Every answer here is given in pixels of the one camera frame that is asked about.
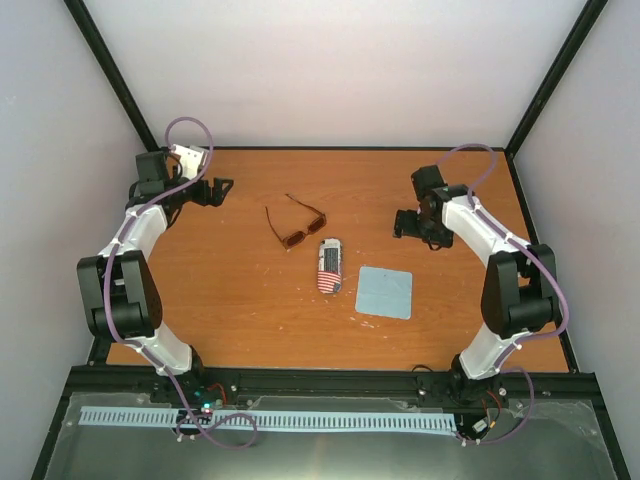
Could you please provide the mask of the blue cleaning cloth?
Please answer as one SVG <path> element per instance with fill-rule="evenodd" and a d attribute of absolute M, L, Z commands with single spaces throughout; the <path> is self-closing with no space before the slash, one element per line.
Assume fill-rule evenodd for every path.
<path fill-rule="evenodd" d="M 362 266 L 355 310 L 361 314 L 409 320 L 413 276 L 410 272 Z"/>

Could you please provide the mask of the flag pattern glasses case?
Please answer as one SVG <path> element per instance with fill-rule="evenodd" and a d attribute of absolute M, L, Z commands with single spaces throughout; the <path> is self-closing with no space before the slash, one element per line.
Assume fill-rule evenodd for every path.
<path fill-rule="evenodd" d="M 336 294 L 343 281 L 343 248 L 337 238 L 321 241 L 318 254 L 317 288 L 322 294 Z"/>

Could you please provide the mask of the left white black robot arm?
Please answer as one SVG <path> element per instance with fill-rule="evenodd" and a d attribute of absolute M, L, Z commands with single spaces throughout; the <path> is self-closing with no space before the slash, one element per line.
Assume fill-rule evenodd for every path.
<path fill-rule="evenodd" d="M 201 400 L 208 378 L 193 346 L 181 341 L 163 321 L 161 297 L 148 265 L 159 237 L 187 203 L 220 206 L 234 182 L 203 178 L 210 152 L 196 146 L 136 157 L 139 179 L 133 185 L 125 218 L 99 254 L 76 267 L 89 331 L 97 339 L 121 343 L 143 356 L 160 376 L 174 375 L 172 388 L 186 402 Z"/>

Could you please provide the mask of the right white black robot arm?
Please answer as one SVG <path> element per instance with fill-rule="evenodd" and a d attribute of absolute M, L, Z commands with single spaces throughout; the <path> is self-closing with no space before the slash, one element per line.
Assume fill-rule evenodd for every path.
<path fill-rule="evenodd" d="M 436 165 L 411 175 L 415 210 L 396 213 L 393 236 L 420 239 L 432 251 L 459 237 L 485 267 L 482 325 L 451 363 L 448 393 L 465 404 L 493 384 L 508 356 L 560 318 L 555 255 L 512 234 L 464 184 L 449 185 Z"/>

